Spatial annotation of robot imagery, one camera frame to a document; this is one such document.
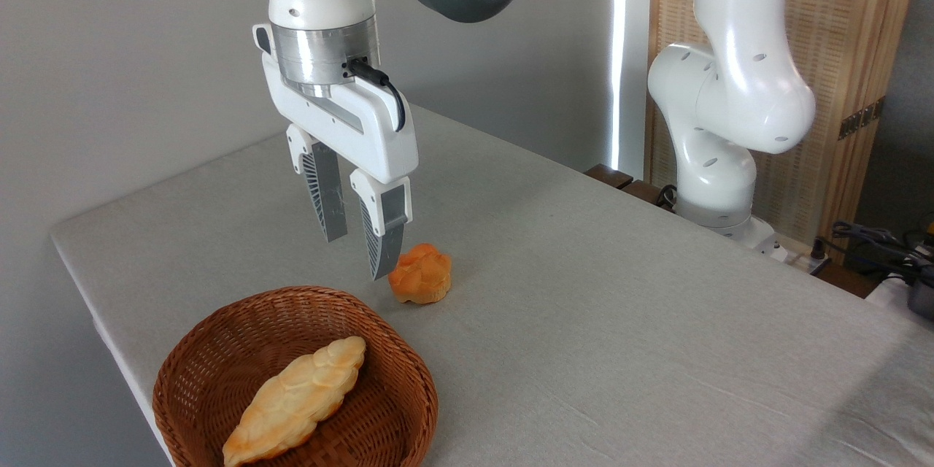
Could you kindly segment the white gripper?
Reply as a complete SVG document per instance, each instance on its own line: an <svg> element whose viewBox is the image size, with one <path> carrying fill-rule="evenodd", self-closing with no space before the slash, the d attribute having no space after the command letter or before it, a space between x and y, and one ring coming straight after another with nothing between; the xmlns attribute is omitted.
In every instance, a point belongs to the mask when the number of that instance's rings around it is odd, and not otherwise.
<svg viewBox="0 0 934 467"><path fill-rule="evenodd" d="M412 221L407 175L418 166L418 151L406 99L360 76L328 85L323 97L313 96L311 87L282 75L270 24L254 25L253 40L274 107L293 123L286 131L291 163L306 180L326 241L347 234L341 155L360 169L350 182L360 200L371 277L386 277L398 263L404 228Z"/></svg>

